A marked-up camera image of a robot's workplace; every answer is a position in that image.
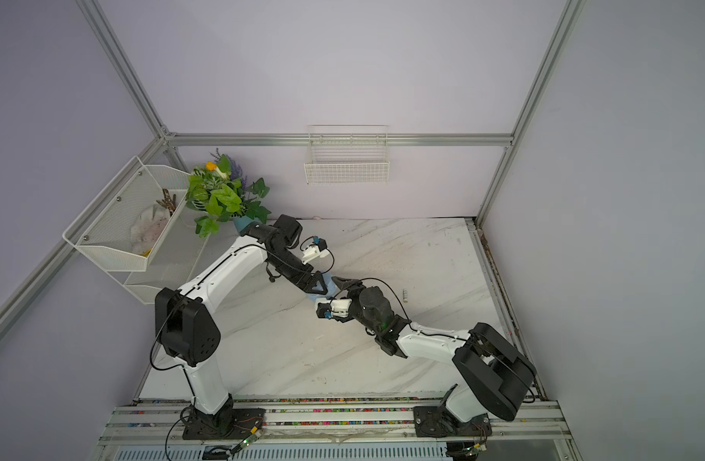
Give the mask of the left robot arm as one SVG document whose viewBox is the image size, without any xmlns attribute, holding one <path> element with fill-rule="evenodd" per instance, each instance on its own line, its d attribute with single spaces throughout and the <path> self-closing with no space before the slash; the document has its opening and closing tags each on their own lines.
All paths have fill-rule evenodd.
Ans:
<svg viewBox="0 0 705 461">
<path fill-rule="evenodd" d="M 216 415 L 231 399 L 215 357 L 222 337 L 215 313 L 252 271 L 266 265 L 273 279 L 288 280 L 312 298 L 329 295 L 329 275 L 312 262 L 330 257 L 331 251 L 319 236 L 303 240 L 302 230 L 301 223 L 287 215 L 271 225 L 253 221 L 203 272 L 156 296 L 155 344 L 173 360 L 161 369 L 184 371 L 199 412 Z"/>
</svg>

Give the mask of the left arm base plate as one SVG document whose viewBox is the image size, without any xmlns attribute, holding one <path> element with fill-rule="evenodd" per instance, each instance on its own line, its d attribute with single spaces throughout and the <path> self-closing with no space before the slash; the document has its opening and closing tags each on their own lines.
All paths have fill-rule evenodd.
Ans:
<svg viewBox="0 0 705 461">
<path fill-rule="evenodd" d="M 222 410 L 205 414 L 194 407 L 183 416 L 182 438 L 189 441 L 241 440 L 259 431 L 265 417 L 261 408 Z"/>
</svg>

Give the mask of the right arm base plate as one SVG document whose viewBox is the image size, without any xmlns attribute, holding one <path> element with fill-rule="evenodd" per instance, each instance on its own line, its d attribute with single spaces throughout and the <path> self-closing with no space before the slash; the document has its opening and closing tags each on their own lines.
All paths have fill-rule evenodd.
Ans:
<svg viewBox="0 0 705 461">
<path fill-rule="evenodd" d="M 487 414 L 480 414 L 467 422 L 462 422 L 444 406 L 415 406 L 413 420 L 415 433 L 418 437 L 488 438 L 493 433 Z"/>
</svg>

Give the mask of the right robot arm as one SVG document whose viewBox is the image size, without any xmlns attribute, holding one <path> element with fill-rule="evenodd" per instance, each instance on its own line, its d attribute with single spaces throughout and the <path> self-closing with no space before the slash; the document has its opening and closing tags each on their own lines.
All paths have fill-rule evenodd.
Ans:
<svg viewBox="0 0 705 461">
<path fill-rule="evenodd" d="M 444 406 L 465 423 L 481 414 L 504 421 L 516 419 L 532 394 L 534 365 L 487 323 L 469 330 L 427 328 L 396 313 L 378 286 L 364 280 L 334 278 L 340 291 L 317 301 L 319 318 L 339 323 L 356 321 L 391 357 L 422 358 L 452 366 L 465 386 L 452 389 Z"/>
</svg>

